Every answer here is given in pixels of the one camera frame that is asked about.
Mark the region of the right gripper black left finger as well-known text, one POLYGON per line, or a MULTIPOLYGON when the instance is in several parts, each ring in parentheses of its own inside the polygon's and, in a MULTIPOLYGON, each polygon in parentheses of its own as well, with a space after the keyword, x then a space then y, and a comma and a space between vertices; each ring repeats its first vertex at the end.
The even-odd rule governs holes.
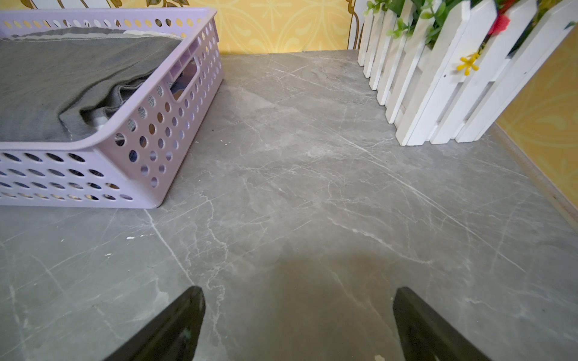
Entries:
POLYGON ((192 286, 107 360, 192 360, 206 313, 201 287, 192 286))

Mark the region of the plain grey pillowcase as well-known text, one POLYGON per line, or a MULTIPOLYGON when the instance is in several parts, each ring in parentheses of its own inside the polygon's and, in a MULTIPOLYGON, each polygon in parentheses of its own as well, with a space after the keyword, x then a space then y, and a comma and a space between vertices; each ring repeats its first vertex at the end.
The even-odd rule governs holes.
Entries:
POLYGON ((181 43, 71 27, 1 40, 1 140, 72 142, 100 130, 181 43))

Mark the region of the purple plastic basket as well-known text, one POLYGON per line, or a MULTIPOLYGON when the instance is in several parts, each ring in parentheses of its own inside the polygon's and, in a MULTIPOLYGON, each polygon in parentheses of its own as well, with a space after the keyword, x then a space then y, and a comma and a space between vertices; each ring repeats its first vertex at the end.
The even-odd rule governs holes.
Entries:
POLYGON ((110 120, 72 142, 3 142, 3 206, 156 208, 221 85, 214 8, 4 11, 1 40, 71 27, 159 32, 181 43, 110 120))

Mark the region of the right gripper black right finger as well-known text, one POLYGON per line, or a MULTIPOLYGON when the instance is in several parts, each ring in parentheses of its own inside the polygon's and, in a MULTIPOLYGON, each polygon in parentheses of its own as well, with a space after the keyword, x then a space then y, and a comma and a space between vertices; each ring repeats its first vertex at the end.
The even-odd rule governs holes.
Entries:
POLYGON ((393 313, 406 360, 489 359, 409 287, 397 289, 393 313))

